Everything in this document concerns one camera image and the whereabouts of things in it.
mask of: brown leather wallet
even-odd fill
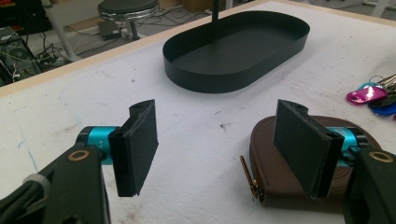
[[[380,149],[374,138],[356,124],[335,118],[312,116],[325,127],[354,127],[367,137],[369,145]],[[342,213],[342,199],[352,168],[336,167],[327,198],[311,199],[273,144],[276,117],[261,120],[250,138],[250,163],[256,196],[264,206]]]

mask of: cable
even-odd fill
[[[96,51],[96,50],[98,50],[98,49],[102,49],[102,48],[104,48],[105,46],[110,45],[110,44],[116,42],[117,40],[119,40],[119,38],[114,39],[114,40],[112,40],[112,41],[110,41],[110,42],[108,42],[108,43],[106,43],[106,44],[104,44],[104,45],[102,45],[102,46],[100,46],[100,47],[97,47],[97,48],[94,48],[94,49],[87,49],[87,50],[84,50],[84,51],[80,52],[80,53],[78,54],[78,56],[80,56],[80,55],[82,55],[82,54],[85,54],[85,53],[88,53],[88,52]]]
[[[14,223],[26,207],[40,198],[43,198],[43,189],[38,183],[24,183],[0,202],[0,223]]]

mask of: keychain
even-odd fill
[[[354,105],[368,104],[379,115],[396,114],[396,75],[381,77],[378,82],[372,82],[372,78],[356,91],[348,93],[346,99]]]

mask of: wire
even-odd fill
[[[81,34],[81,35],[100,35],[100,33],[97,33],[97,34],[87,34],[87,33],[83,33],[83,32],[81,32],[81,31],[76,30],[75,28],[73,28],[73,27],[71,27],[71,26],[66,26],[66,27],[69,28],[70,30],[72,30],[72,31],[74,31],[74,32],[76,32],[76,33],[78,33],[78,34]]]
[[[119,38],[114,39],[114,40],[112,40],[112,41],[110,41],[110,42],[108,42],[108,43],[106,43],[106,44],[104,44],[104,45],[102,45],[102,46],[100,46],[100,47],[97,47],[97,48],[94,48],[94,49],[87,49],[87,50],[84,50],[84,51],[80,52],[80,53],[78,54],[78,56],[81,56],[82,54],[85,54],[85,53],[88,53],[88,52],[93,52],[93,51],[102,49],[102,48],[104,48],[105,46],[110,45],[110,44],[116,42],[117,40],[119,40]]]

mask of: zipper pull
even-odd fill
[[[257,181],[254,179],[252,180],[250,176],[250,172],[248,171],[248,166],[247,163],[245,162],[245,158],[243,156],[240,156],[239,159],[241,160],[242,167],[244,168],[245,175],[247,176],[247,182],[250,185],[250,190],[251,193],[253,194],[253,197],[255,199],[259,198],[259,185],[257,184]]]

